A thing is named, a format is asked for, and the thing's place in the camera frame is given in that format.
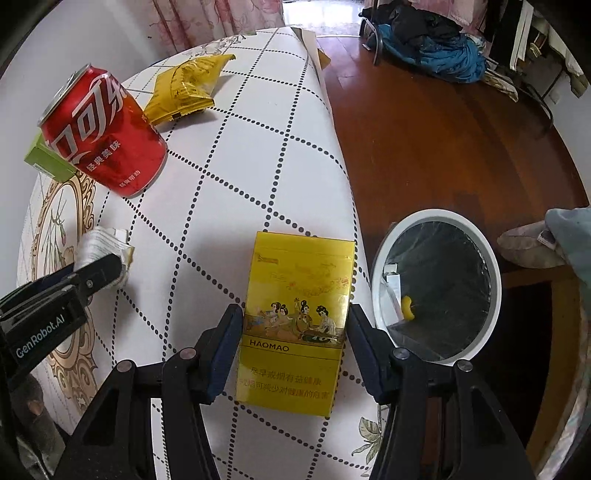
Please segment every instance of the doorway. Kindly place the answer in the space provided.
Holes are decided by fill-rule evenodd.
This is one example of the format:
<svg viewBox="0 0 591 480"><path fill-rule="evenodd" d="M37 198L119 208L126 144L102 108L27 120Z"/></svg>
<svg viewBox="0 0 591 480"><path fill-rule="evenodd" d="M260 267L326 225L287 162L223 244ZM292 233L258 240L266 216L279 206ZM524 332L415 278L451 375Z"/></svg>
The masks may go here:
<svg viewBox="0 0 591 480"><path fill-rule="evenodd" d="M283 2L285 24L305 28L316 35L359 34L363 0L286 0Z"/></svg>

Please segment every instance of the pile of clothes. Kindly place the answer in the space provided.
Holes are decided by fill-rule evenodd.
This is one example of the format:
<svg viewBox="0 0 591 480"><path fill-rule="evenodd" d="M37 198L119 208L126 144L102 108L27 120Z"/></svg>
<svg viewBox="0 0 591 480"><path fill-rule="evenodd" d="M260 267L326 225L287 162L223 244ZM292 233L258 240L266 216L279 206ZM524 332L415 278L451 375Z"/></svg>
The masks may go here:
<svg viewBox="0 0 591 480"><path fill-rule="evenodd" d="M371 8L362 16L371 18ZM374 23L384 47L393 55L448 82L472 83L482 78L486 61L462 27L442 15L394 1L380 5ZM368 45L375 48L372 35Z"/></svg>

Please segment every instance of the wooden floor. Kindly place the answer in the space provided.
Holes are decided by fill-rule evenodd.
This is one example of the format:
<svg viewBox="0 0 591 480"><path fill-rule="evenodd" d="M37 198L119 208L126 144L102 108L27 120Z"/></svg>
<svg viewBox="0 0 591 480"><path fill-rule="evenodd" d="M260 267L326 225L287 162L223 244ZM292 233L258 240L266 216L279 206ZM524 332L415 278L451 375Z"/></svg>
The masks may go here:
<svg viewBox="0 0 591 480"><path fill-rule="evenodd" d="M589 204L559 134L543 134L547 117L527 98L433 79L391 57L374 67L358 38L319 44L369 264L390 223L417 210L460 213L494 247L549 208Z"/></svg>

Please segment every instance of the screw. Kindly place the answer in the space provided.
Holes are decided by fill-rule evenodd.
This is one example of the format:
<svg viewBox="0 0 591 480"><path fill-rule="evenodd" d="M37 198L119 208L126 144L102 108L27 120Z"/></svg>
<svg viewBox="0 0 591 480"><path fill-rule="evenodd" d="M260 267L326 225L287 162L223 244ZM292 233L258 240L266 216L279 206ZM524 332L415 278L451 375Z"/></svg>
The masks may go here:
<svg viewBox="0 0 591 480"><path fill-rule="evenodd" d="M395 348L393 353L398 360L406 360L410 356L410 352L402 347Z"/></svg>
<svg viewBox="0 0 591 480"><path fill-rule="evenodd" d="M472 370L472 363L470 363L468 360L458 360L456 362L456 365L463 372L469 372Z"/></svg>
<svg viewBox="0 0 591 480"><path fill-rule="evenodd" d="M197 355L197 352L194 348L191 347L183 348L179 353L180 358L182 358L183 360L191 360L195 357L195 355Z"/></svg>
<svg viewBox="0 0 591 480"><path fill-rule="evenodd" d="M128 372L131 370L131 362L129 360L123 360L117 364L117 370L121 373Z"/></svg>

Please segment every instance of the green box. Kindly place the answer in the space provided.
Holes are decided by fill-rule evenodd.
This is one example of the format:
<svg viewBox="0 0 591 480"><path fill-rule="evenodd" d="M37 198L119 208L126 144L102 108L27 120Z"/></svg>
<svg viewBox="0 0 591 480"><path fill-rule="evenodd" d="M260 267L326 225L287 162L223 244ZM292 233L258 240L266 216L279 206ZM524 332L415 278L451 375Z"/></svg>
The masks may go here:
<svg viewBox="0 0 591 480"><path fill-rule="evenodd" d="M45 145L41 131L35 136L25 162L55 181L64 183L76 173L76 168Z"/></svg>

